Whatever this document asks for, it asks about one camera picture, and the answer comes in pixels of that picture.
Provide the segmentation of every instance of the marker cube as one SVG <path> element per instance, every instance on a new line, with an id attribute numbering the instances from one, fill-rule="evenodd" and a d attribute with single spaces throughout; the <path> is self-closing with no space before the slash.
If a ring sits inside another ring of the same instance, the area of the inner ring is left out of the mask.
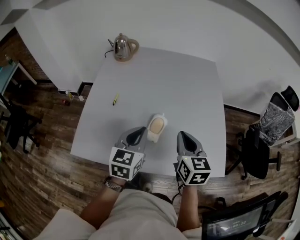
<path id="1" fill-rule="evenodd" d="M 207 157 L 182 156 L 177 172 L 185 185 L 206 184 L 211 173 Z"/>
<path id="2" fill-rule="evenodd" d="M 109 174 L 111 176 L 132 180 L 142 168 L 144 154 L 113 147 L 109 157 Z"/>

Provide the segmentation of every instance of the yellow pen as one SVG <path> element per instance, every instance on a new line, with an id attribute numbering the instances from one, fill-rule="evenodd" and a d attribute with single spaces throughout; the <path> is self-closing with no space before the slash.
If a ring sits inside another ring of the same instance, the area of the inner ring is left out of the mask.
<path id="1" fill-rule="evenodd" d="M 117 96 L 115 97 L 115 99 L 114 99 L 114 101 L 112 103 L 113 106 L 116 104 L 118 97 L 119 97 L 119 93 L 117 93 Z"/>

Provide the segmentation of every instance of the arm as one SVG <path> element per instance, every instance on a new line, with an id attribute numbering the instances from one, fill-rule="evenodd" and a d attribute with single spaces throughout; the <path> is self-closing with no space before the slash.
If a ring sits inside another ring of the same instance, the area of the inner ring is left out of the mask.
<path id="1" fill-rule="evenodd" d="M 185 186 L 182 192 L 177 228 L 183 232 L 199 226 L 197 186 Z"/>
<path id="2" fill-rule="evenodd" d="M 125 184 L 125 180 L 119 178 L 112 178 L 112 181 L 122 186 Z M 119 192 L 104 185 L 99 194 L 82 210 L 80 217 L 98 229 L 108 218 L 119 195 Z"/>

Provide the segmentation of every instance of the wristwatch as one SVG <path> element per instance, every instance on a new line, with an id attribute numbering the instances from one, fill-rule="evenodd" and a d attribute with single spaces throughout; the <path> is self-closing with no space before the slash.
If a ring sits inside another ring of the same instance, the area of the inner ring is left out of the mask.
<path id="1" fill-rule="evenodd" d="M 123 189 L 125 188 L 124 186 L 121 186 L 121 185 L 113 182 L 111 177 L 107 177 L 105 179 L 104 185 L 116 192 L 119 192 L 119 193 L 122 192 Z"/>

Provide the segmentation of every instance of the stainless steel kettle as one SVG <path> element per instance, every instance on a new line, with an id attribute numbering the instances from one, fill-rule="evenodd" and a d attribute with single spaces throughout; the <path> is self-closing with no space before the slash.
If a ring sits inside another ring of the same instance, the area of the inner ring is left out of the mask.
<path id="1" fill-rule="evenodd" d="M 130 60 L 140 47 L 136 40 L 129 39 L 122 33 L 115 38 L 114 43 L 109 39 L 108 41 L 114 49 L 114 58 L 120 62 Z"/>

